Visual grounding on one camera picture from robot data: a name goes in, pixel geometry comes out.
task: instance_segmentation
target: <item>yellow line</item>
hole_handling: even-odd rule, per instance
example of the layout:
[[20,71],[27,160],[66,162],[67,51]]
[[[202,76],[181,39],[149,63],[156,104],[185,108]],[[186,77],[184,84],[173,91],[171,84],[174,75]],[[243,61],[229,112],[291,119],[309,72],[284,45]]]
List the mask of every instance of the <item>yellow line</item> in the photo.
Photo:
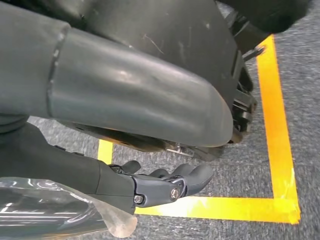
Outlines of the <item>yellow line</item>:
[[273,38],[261,45],[267,50],[257,58],[260,88],[266,126],[273,197],[290,199],[298,205],[294,163],[287,127]]
[[297,208],[287,199],[189,196],[177,202],[137,208],[136,214],[297,224]]
[[[300,210],[274,40],[262,43],[257,59],[274,198],[190,196],[177,202],[137,208],[136,214],[297,224]],[[100,141],[98,158],[110,164],[111,143]]]
[[99,148],[97,149],[97,159],[104,162],[105,164],[111,164],[112,162],[112,142],[99,140]]

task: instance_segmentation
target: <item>yellow floor tape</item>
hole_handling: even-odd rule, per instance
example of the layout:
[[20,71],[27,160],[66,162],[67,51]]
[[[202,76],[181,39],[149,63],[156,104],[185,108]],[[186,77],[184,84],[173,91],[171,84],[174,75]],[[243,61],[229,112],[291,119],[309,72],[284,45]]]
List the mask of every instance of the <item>yellow floor tape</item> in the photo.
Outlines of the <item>yellow floor tape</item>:
[[[263,42],[257,68],[274,198],[190,196],[161,206],[137,208],[136,214],[297,224],[296,189],[286,115],[274,39]],[[98,159],[110,164],[112,144],[100,140]]]

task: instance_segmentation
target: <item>gray tube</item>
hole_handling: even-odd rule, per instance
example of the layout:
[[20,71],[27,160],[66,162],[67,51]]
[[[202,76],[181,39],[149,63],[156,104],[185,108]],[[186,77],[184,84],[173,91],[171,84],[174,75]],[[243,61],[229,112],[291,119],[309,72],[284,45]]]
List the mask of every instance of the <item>gray tube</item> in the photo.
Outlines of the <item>gray tube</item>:
[[198,147],[232,137],[229,107],[200,76],[5,3],[0,30],[0,113]]

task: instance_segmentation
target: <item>screw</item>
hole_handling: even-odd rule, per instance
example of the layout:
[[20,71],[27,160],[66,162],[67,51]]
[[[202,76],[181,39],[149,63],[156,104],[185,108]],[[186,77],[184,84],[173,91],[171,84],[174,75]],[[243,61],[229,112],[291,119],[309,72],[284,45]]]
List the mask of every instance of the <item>screw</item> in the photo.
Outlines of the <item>screw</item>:
[[134,198],[133,199],[133,201],[135,204],[142,204],[143,202],[143,197],[139,196],[139,195],[135,195]]
[[171,191],[171,198],[171,199],[177,199],[179,197],[179,190],[177,190],[177,188],[174,188],[172,189],[172,191]]

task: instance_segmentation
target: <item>robotic hand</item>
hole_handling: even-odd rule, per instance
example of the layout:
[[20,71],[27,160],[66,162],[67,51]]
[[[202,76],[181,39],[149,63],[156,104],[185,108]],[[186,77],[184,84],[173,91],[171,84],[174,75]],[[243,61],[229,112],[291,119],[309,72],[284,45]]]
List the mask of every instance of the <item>robotic hand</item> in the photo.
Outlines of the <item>robotic hand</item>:
[[208,166],[198,165],[193,168],[187,163],[178,166],[171,174],[163,168],[149,175],[134,174],[141,166],[134,160],[122,166],[111,164],[109,167],[117,174],[134,180],[134,202],[140,208],[173,203],[180,198],[197,194],[214,175]]

